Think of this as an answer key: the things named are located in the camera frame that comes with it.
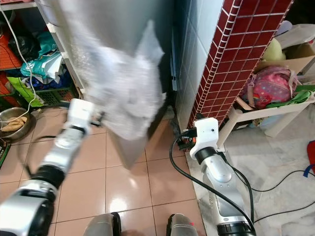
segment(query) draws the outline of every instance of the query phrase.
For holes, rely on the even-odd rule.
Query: marble floor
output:
[[[289,172],[304,170],[309,165],[306,147],[312,140],[315,140],[315,105],[305,109],[275,138],[265,136],[260,128],[233,131],[225,142],[225,150],[227,158],[244,173],[253,188],[269,189]],[[186,156],[191,174],[201,179],[198,163],[188,153]],[[194,187],[207,235],[215,236],[208,194],[195,183]],[[239,184],[239,189],[249,206],[246,188]],[[315,178],[294,173],[274,190],[253,195],[256,219],[301,208],[315,201]],[[258,236],[315,236],[315,205],[263,219],[255,228]]]

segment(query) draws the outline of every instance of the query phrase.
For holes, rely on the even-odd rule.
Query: pink backpack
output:
[[[294,71],[268,66],[252,75],[252,80],[242,91],[242,99],[257,109],[264,109],[273,102],[287,102],[292,99],[297,82]]]

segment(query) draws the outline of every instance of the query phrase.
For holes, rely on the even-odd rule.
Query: metal bowl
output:
[[[26,112],[26,110],[24,108],[21,108],[21,107],[9,108],[9,109],[6,109],[0,113],[0,119],[1,119],[1,121],[7,121],[11,117],[19,117],[20,115],[22,115],[25,112]],[[20,140],[20,139],[24,138],[28,134],[29,130],[32,127],[32,117],[33,116],[30,115],[29,113],[26,113],[23,116],[27,118],[27,121],[25,122],[25,124],[20,129],[15,130],[15,131],[10,131],[10,132],[0,132],[0,137],[2,139],[7,140],[7,141],[15,141],[15,140]]]

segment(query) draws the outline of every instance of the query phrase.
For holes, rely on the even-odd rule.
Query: tiled wall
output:
[[[177,0],[178,32],[177,117],[186,128],[196,98],[223,0]]]
[[[292,0],[225,0],[190,113],[221,124]]]

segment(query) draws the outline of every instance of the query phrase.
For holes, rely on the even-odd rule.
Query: red tiled pillar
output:
[[[189,118],[226,117],[293,0],[225,0]]]

